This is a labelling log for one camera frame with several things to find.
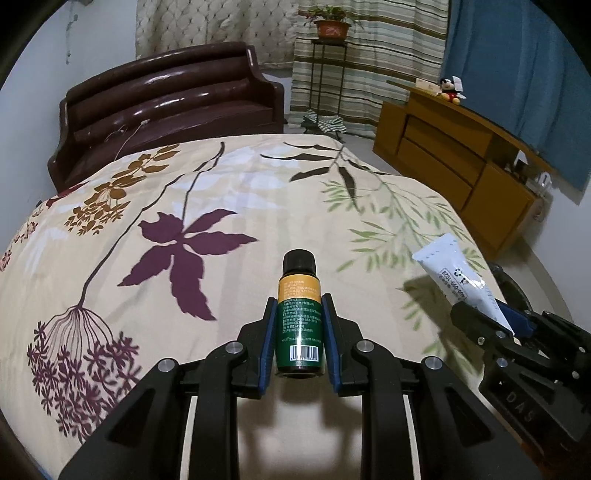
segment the potted plant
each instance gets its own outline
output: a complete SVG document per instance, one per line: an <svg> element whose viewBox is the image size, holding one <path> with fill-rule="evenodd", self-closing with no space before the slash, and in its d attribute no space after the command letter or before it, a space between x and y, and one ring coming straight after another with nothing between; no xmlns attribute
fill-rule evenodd
<svg viewBox="0 0 591 480"><path fill-rule="evenodd" d="M341 7L314 7L306 14L306 24L314 22L318 28L318 38L333 38L344 40L351 23L359 23L357 16Z"/></svg>

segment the blue gripper pad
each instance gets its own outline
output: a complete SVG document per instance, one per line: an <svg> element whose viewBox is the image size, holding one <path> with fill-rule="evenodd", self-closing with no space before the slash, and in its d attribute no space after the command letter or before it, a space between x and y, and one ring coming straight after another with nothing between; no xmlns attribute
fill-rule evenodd
<svg viewBox="0 0 591 480"><path fill-rule="evenodd" d="M534 329L531 326L530 321L523 312L519 312L512 307L509 307L506 303L500 300L496 301L501 309L502 314L511 325L513 333L517 338L531 338L534 334Z"/></svg>
<svg viewBox="0 0 591 480"><path fill-rule="evenodd" d="M329 372L329 380L335 393L339 393L340 380L340 356L336 346L334 319L330 315L326 295L322 295L322 325L324 331L324 354L326 355L326 365Z"/></svg>
<svg viewBox="0 0 591 480"><path fill-rule="evenodd" d="M271 381L271 368L273 367L273 353L275 352L275 315L277 313L277 300L274 299L271 314L267 321L267 330L265 332L265 343L261 351L259 393L265 394L265 390Z"/></svg>

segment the small bottle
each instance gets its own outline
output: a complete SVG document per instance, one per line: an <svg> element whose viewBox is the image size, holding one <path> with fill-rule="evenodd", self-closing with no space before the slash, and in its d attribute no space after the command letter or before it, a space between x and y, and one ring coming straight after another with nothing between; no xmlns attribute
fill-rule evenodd
<svg viewBox="0 0 591 480"><path fill-rule="evenodd" d="M322 304L314 255L291 250L283 257L279 281L275 358L277 375L322 375Z"/></svg>

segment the striped curtain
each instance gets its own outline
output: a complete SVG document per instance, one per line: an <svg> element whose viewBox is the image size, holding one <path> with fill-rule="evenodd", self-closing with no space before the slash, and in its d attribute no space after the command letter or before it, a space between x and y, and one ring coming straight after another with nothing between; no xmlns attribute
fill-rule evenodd
<svg viewBox="0 0 591 480"><path fill-rule="evenodd" d="M340 115L350 134L373 138L384 100L406 102L420 77L439 82L447 33L449 0L340 0L332 3L357 14L360 24L349 29L345 83ZM300 15L323 0L300 0ZM312 38L316 26L300 17L295 41L290 124L299 125L308 110ZM316 46L319 59L321 46ZM326 47L321 115L337 111L343 48ZM314 70L317 89L320 67ZM316 109L316 94L312 105Z"/></svg>

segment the sofa armrest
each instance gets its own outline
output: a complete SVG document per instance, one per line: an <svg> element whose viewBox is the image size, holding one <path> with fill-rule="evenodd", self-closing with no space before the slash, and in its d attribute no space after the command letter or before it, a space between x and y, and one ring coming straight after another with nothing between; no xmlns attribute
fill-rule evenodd
<svg viewBox="0 0 591 480"><path fill-rule="evenodd" d="M257 100L265 106L273 109L273 121L283 125L284 116L284 95L283 85L277 82L270 82L263 77L256 60L255 47L252 45L246 48L246 58L251 70L251 82L256 92Z"/></svg>
<svg viewBox="0 0 591 480"><path fill-rule="evenodd" d="M60 102L60 142L47 162L47 170L57 193L66 189L66 179L74 167L74 159L80 158L79 147L70 135L66 99Z"/></svg>

